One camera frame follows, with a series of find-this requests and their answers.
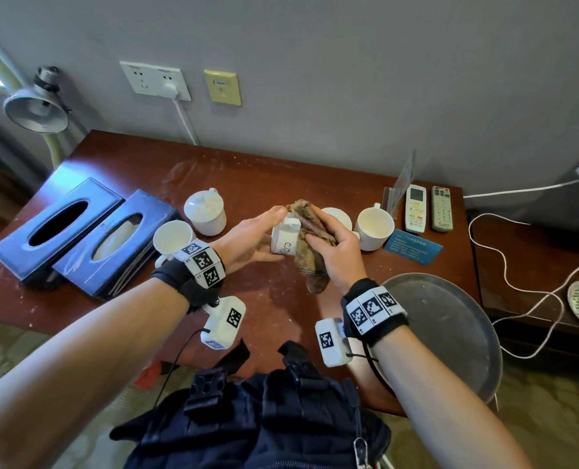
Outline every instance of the tissue box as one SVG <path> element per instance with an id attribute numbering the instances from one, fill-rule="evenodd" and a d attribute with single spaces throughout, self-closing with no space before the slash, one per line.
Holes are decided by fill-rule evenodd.
<path id="1" fill-rule="evenodd" d="M 51 266 L 123 198 L 89 178 L 0 241 L 0 262 L 27 286 L 50 290 L 64 280 Z"/>
<path id="2" fill-rule="evenodd" d="M 138 189 L 53 268 L 89 295 L 112 299 L 149 259 L 158 256 L 153 248 L 155 231 L 178 219 L 175 208 Z M 119 236 L 122 231 L 132 235 Z M 105 255 L 107 241 L 116 249 Z"/>

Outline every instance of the patterned cloth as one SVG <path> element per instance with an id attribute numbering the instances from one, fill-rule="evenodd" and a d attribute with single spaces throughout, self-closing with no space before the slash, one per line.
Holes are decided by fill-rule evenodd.
<path id="1" fill-rule="evenodd" d="M 301 223 L 294 262 L 298 271 L 307 275 L 307 290 L 311 294 L 319 294 L 326 289 L 330 278 L 326 273 L 324 258 L 313 250 L 304 238 L 307 234 L 312 234 L 324 239 L 333 246 L 337 245 L 337 241 L 335 237 L 326 231 L 322 221 L 311 209 L 309 201 L 300 199 L 294 204 L 287 206 L 287 212 L 292 212 L 300 219 Z"/>

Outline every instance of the hand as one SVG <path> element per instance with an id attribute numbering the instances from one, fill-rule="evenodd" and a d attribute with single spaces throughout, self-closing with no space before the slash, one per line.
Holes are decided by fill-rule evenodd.
<path id="1" fill-rule="evenodd" d="M 270 249 L 272 237 L 266 232 L 281 223 L 287 211 L 284 206 L 274 206 L 268 212 L 242 220 L 227 235 L 209 245 L 220 255 L 228 275 L 251 261 L 280 261 L 285 255 L 275 255 Z"/>
<path id="2" fill-rule="evenodd" d="M 322 212 L 314 205 L 311 205 L 311 208 L 326 229 L 337 239 L 338 244 L 335 247 L 331 246 L 320 237 L 311 234 L 307 234 L 305 240 L 313 250 L 324 257 L 326 272 L 341 293 L 346 294 L 353 284 L 361 278 L 367 278 L 359 249 L 359 239 L 332 215 Z"/>

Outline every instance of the wooden table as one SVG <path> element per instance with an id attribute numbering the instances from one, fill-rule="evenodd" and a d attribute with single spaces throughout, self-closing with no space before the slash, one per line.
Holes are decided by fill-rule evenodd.
<path id="1" fill-rule="evenodd" d="M 224 198 L 225 231 L 242 219 L 297 199 L 309 199 L 320 207 L 338 207 L 355 220 L 362 209 L 380 201 L 383 187 L 392 186 L 395 181 L 379 174 L 93 131 L 44 183 L 0 238 L 90 176 L 122 197 L 129 197 L 140 188 L 179 210 L 193 192 L 217 188 Z M 432 186 L 419 184 L 426 188 Z M 380 249 L 364 254 L 368 275 L 382 283 L 401 273 L 432 273 L 450 280 L 479 301 L 462 191 L 452 187 L 450 190 L 454 231 L 441 234 L 427 228 L 423 234 L 426 239 L 444 246 L 433 263 L 423 266 Z M 401 224 L 401 220 L 396 221 L 398 227 Z M 147 279 L 151 267 L 149 264 L 132 284 Z M 324 366 L 314 327 L 323 317 L 341 316 L 341 296 L 333 286 L 318 296 L 308 294 L 304 276 L 297 272 L 293 257 L 280 263 L 252 264 L 238 271 L 226 280 L 222 294 L 235 294 L 247 306 L 239 337 L 246 341 L 251 357 L 240 369 L 240 377 L 280 368 L 281 355 L 276 351 L 292 339 L 309 350 L 318 369 L 326 375 L 337 379 L 353 377 L 368 408 L 403 414 L 398 401 L 382 387 L 364 359 L 355 358 L 350 365 L 333 369 Z M 99 302 L 72 284 L 51 292 L 26 289 L 0 265 L 0 323 L 55 334 L 98 305 Z M 204 313 L 187 315 L 158 357 L 172 361 L 191 331 L 202 327 L 206 318 Z M 355 350 L 363 353 L 358 346 Z M 208 368 L 222 355 L 195 339 L 179 363 Z"/>
<path id="2" fill-rule="evenodd" d="M 552 291 L 579 266 L 579 234 L 536 226 L 514 224 L 497 217 L 484 216 L 472 225 L 474 240 L 501 250 L 508 263 L 507 277 L 524 290 Z M 503 278 L 504 263 L 499 253 L 474 246 L 482 306 L 492 317 L 522 315 L 542 294 L 516 291 Z M 579 272 L 572 279 L 579 280 Z M 567 285 L 558 294 L 566 312 L 557 331 L 579 335 L 579 320 L 567 305 Z M 546 299 L 531 316 L 518 321 L 544 328 L 559 316 L 555 298 Z"/>

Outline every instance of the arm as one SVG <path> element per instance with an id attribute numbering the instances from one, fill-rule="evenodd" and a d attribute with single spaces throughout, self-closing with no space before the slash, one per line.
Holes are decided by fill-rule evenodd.
<path id="1" fill-rule="evenodd" d="M 212 243 L 227 273 L 272 255 L 264 233 L 285 217 L 274 207 Z M 92 418 L 153 358 L 189 309 L 151 278 L 91 311 L 0 379 L 0 467 L 55 462 Z"/>
<path id="2" fill-rule="evenodd" d="M 367 277 L 358 239 L 337 219 L 314 207 L 338 241 L 332 247 L 308 235 L 333 283 L 346 294 Z M 491 410 L 430 352 L 408 326 L 376 343 L 389 385 L 433 457 L 444 468 L 531 468 L 528 458 Z"/>

